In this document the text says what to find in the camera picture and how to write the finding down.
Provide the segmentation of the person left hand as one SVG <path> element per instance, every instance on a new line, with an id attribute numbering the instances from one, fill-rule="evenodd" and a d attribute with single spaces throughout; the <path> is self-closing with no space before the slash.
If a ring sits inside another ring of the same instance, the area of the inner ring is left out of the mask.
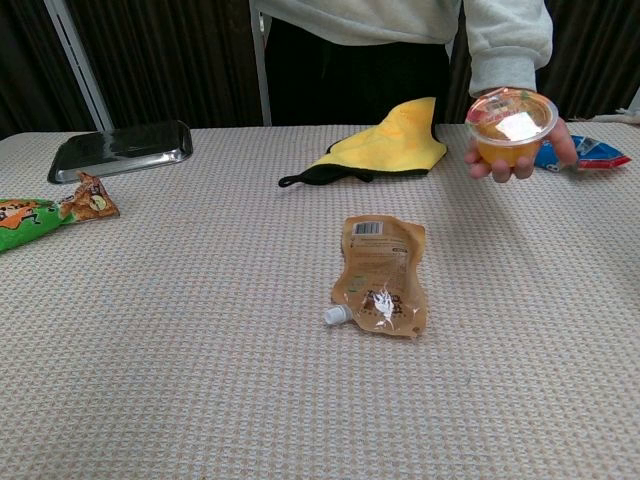
<path id="1" fill-rule="evenodd" d="M 497 183 L 533 174 L 535 157 L 548 141 L 559 163 L 577 160 L 570 132 L 548 97 L 521 86 L 492 86 L 472 93 L 467 112 L 471 143 L 464 161 L 475 179 Z"/>

